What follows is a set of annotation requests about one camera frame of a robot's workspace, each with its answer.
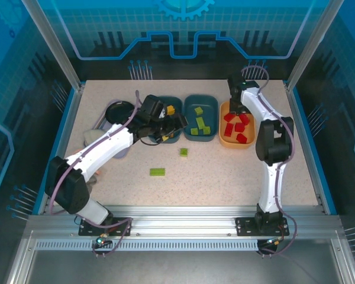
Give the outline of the teal plastic container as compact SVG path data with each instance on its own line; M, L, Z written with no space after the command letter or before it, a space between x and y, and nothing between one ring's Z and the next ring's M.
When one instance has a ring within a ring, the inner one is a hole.
M196 115L195 108L201 107L204 111L202 115ZM184 115L188 122L188 126L184 128L184 135L190 141L196 142L209 142L214 139L218 132L218 101L211 95L193 94L189 95L184 100ZM211 128L210 135L203 135L203 130L198 129L196 123L196 117L202 117L204 119L205 126ZM197 128L199 130L198 135L191 135L191 128Z
M182 114L182 101L181 101L181 99L179 99L179 98L177 98L175 96L157 96L157 97L159 97L160 100L165 103L166 107L168 105L173 105L174 108L175 108L175 114ZM172 140L172 139L171 140L166 140L166 141L163 141L163 139L161 139L160 141L156 141L153 136L148 136L148 138L150 139L151 144L155 145L155 146L159 145L159 144L171 144L171 143L174 143L174 142L177 141L177 140Z

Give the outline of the yellow plastic container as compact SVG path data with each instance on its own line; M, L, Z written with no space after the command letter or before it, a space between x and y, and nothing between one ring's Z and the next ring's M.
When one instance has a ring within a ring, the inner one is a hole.
M220 118L219 118L220 143L224 147L227 147L229 149L244 150L244 149L249 148L254 143L254 141L256 139L255 121L254 121L253 116L251 114L247 114L250 119L250 123L249 123L249 125L246 125L246 128L243 132L243 135L247 137L247 143L240 144L236 140L238 133L234 131L234 127L233 127L233 133L232 133L231 137L224 136L224 130L225 130L226 124L228 123L224 120L224 116L227 113L230 113L230 103L228 101L223 102L220 106ZM236 115L229 123L232 123L235 126L235 123L237 123L237 122L241 122L238 115Z

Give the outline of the black round plate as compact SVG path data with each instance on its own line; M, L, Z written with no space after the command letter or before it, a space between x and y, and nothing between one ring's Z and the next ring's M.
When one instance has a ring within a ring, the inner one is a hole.
M114 102L105 111L105 119L111 124L124 124L134 110L134 105L127 101Z

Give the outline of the lilac plastic tray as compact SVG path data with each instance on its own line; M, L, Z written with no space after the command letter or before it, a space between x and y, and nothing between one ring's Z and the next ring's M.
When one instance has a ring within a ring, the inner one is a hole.
M114 99L109 101L108 105L104 108L102 114L100 115L99 119L96 122L96 125L94 126L94 129L100 129L103 131L108 131L111 127L112 124L110 122L108 122L108 120L106 119L106 110L108 107L110 107L112 104L120 104L122 101ZM129 152L130 148L126 148L121 150L119 153L117 153L116 155L114 155L112 158L113 159L123 159Z

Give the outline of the grey cup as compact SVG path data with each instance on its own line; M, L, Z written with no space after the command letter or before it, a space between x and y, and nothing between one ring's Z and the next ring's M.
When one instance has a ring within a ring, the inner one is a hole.
M93 186L98 182L96 175L90 177L90 179L86 182L86 186L89 192L92 192Z

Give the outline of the blue table side rail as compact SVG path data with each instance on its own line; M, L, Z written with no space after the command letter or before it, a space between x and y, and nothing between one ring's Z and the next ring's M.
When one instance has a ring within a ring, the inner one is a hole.
M301 142L302 151L308 167L309 175L318 196L318 203L323 207L327 215L337 215L337 209L325 177L325 173L318 155L318 151L311 134L309 122L296 88L292 91L287 90L289 105L295 120L296 129Z
M76 91L75 89L71 89L70 91L59 124L59 128L57 130L57 134L54 139L53 147L51 148L50 157L45 168L45 172L38 191L38 196L35 200L32 215L40 215L43 214L44 212L46 206L46 200L48 198L48 196L45 194L45 188L46 188L47 174L49 171L49 164L52 158L54 158L55 156L64 156L66 152L85 85L86 82L83 81L81 82L81 88L79 91Z

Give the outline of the aluminium frame post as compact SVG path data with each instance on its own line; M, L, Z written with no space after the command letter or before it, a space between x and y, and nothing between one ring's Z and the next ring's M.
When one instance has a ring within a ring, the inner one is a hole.
M317 25L315 26L311 36L309 37L298 61L296 62L288 80L286 83L287 91L292 91L298 83L298 80L305 71L319 44L323 41L323 38L328 31L331 23L342 5L343 0L329 0L325 10L323 11Z
M21 0L21 2L25 6L40 34L44 38L44 41L48 45L50 51L58 62L61 70L71 84L72 88L76 91L80 91L82 86L80 79L75 72L73 65L71 64L66 52L64 51L62 44L60 43L44 11L38 3L38 0Z

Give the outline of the aluminium front frame rail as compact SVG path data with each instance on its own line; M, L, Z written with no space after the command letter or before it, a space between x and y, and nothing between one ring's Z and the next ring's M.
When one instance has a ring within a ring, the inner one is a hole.
M253 217L255 206L109 206L116 217L131 217L132 239L235 239L235 219ZM334 239L345 236L338 215L326 215L321 206L287 206L294 218L289 230L297 239ZM23 238L74 239L78 225L68 214L32 215Z

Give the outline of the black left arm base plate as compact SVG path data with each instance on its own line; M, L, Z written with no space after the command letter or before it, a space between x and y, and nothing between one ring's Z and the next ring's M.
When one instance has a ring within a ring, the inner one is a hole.
M88 222L81 220L79 224L79 231L78 235L79 236L99 236L103 233L109 234L109 236L116 236L120 237L124 230L126 229L127 222L124 222L123 224L114 227L114 228L98 228L93 225L90 225Z

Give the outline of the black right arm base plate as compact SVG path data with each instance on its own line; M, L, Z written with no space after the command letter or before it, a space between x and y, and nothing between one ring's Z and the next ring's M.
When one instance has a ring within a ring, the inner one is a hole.
M240 217L235 219L235 229L239 237L290 235L286 218L282 218L279 221L258 224L254 217Z

